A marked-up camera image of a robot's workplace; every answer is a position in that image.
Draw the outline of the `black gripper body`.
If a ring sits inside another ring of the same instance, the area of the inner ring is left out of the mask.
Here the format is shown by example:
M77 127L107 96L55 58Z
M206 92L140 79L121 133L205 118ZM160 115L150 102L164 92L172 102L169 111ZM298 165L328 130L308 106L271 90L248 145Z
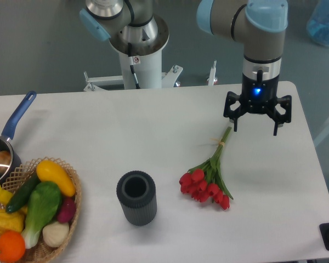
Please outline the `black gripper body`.
M264 80L263 71L258 70L257 78L242 75L242 111L255 114L272 114L277 104L279 75Z

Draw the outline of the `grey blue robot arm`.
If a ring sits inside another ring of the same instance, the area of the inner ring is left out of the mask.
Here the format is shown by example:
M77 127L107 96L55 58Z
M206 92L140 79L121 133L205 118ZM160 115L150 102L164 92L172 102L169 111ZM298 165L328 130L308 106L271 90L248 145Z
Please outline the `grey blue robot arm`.
M241 93L227 93L223 112L232 123L246 113L269 116L275 128L291 121L291 97L277 97L287 16L286 1L200 2L198 27L243 45ZM118 52L126 89L163 87L169 30L152 1L86 1L79 17L94 38Z

